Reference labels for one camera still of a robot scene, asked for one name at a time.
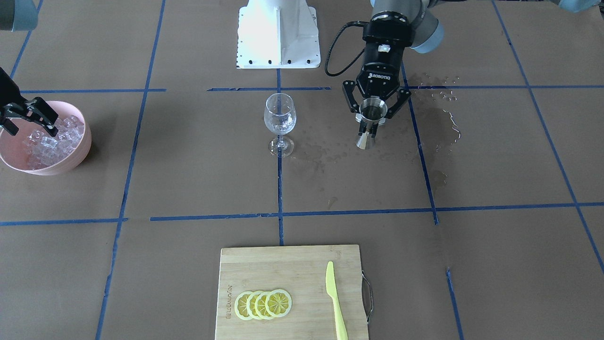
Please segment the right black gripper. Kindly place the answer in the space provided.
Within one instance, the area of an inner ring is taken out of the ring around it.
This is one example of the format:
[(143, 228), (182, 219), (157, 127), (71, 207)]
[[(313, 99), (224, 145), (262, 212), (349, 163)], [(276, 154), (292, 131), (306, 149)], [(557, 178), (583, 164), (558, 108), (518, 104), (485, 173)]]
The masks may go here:
[[(9, 104), (18, 106), (17, 113), (4, 107)], [(21, 95), (21, 91), (15, 82), (13, 82), (3, 68), (0, 68), (1, 127), (6, 130), (9, 135), (17, 135), (19, 127), (12, 122), (11, 118), (23, 118), (24, 115), (26, 115), (29, 122), (36, 123), (43, 127), (51, 137), (56, 137), (58, 134), (59, 130), (55, 127), (55, 123), (59, 116), (54, 109), (52, 109), (52, 107), (41, 97), (35, 97), (30, 101), (26, 101), (26, 98)]]

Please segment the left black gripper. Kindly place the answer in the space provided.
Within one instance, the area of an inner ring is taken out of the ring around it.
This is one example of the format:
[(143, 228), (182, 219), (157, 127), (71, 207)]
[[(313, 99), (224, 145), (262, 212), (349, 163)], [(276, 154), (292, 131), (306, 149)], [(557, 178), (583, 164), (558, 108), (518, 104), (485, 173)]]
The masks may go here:
[[(410, 20), (401, 13), (378, 13), (363, 30), (364, 61), (356, 82), (363, 98), (386, 101), (397, 89), (395, 103), (388, 105), (385, 119), (391, 119), (409, 101), (410, 90), (400, 87), (399, 72), (405, 48), (415, 37)], [(345, 80), (342, 89), (350, 112), (361, 122), (360, 106), (354, 98), (354, 80)]]

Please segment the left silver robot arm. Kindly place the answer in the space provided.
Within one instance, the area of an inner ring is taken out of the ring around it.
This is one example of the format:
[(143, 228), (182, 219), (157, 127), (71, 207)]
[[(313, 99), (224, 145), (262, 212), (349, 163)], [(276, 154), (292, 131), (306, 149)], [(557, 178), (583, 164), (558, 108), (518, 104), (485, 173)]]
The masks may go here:
[(355, 80), (343, 82), (347, 105), (362, 133), (392, 118), (408, 101), (410, 93), (400, 80), (404, 51), (425, 54), (444, 39), (444, 26), (429, 11), (435, 5), (435, 0), (373, 0), (369, 21), (347, 22), (339, 30), (363, 29), (361, 70)]

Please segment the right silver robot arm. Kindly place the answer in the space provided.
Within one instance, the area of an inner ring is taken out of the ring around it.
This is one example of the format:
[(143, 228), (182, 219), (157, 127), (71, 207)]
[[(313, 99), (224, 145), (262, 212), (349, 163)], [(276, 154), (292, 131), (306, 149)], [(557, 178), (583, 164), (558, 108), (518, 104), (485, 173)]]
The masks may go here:
[[(32, 0), (2, 0), (0, 2), (0, 29), (7, 32), (31, 31), (37, 27), (38, 11)], [(19, 127), (12, 118), (24, 119), (43, 127), (51, 137), (55, 137), (58, 114), (41, 97), (28, 100), (4, 69), (0, 69), (0, 125), (12, 136)]]

